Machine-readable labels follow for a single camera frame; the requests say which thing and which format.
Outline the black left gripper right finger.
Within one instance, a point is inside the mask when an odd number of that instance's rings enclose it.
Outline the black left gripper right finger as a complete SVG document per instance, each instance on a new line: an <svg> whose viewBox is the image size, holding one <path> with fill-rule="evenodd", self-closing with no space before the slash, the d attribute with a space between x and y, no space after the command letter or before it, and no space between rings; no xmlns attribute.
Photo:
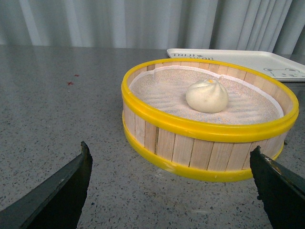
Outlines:
<svg viewBox="0 0 305 229"><path fill-rule="evenodd" d="M250 167L272 227L303 229L305 179L262 154L260 146L250 152Z"/></svg>

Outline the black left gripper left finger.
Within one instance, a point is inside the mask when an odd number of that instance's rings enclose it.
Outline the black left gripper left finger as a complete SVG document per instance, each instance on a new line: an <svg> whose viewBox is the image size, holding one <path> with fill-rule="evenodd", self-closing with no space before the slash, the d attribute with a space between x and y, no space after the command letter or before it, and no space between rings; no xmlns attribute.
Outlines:
<svg viewBox="0 0 305 229"><path fill-rule="evenodd" d="M28 194L0 212L2 229L75 229L87 197L92 156L81 153Z"/></svg>

